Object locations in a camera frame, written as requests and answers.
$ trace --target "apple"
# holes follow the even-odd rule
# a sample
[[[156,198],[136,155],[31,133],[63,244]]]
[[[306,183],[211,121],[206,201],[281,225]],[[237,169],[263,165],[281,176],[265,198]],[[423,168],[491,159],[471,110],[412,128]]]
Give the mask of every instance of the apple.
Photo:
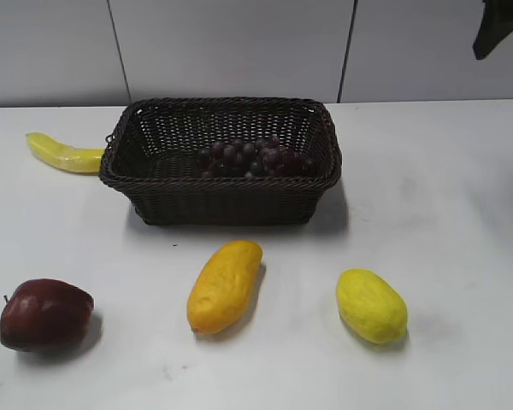
[[[93,298],[60,280],[34,279],[19,285],[0,317],[0,343],[25,352],[46,352],[81,343]]]

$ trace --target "mango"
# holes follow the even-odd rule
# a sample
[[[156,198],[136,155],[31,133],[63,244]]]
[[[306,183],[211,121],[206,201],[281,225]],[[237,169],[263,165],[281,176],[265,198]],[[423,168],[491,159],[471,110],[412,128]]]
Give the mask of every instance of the mango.
[[[261,247],[246,240],[226,244],[209,259],[188,298],[192,331],[218,333],[244,315],[261,259]]]
[[[342,273],[336,299],[342,319],[363,339],[383,344],[404,336],[408,321],[406,304],[375,273],[364,269]]]

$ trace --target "banana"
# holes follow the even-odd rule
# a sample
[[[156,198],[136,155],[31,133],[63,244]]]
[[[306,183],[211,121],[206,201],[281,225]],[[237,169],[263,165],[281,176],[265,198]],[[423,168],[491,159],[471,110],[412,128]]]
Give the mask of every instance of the banana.
[[[34,156],[52,167],[70,173],[98,173],[104,149],[82,149],[59,143],[41,132],[27,134]]]

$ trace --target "brown basket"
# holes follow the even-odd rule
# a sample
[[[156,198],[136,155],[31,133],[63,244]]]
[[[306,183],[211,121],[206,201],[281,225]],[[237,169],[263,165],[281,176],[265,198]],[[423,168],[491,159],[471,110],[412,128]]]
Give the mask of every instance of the brown basket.
[[[314,178],[200,178],[198,149],[216,140],[281,144],[315,159]],[[340,178],[334,124],[323,104],[288,98],[165,98],[123,112],[99,178],[150,225],[288,225],[307,222]]]

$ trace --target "bunch of grapes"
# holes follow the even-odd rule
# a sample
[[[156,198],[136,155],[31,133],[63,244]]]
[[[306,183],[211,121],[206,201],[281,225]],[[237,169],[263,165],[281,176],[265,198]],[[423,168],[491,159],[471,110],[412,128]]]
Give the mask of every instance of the bunch of grapes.
[[[210,149],[198,151],[196,164],[202,178],[313,177],[316,172],[315,160],[280,145],[277,136],[254,143],[240,138],[216,141]]]

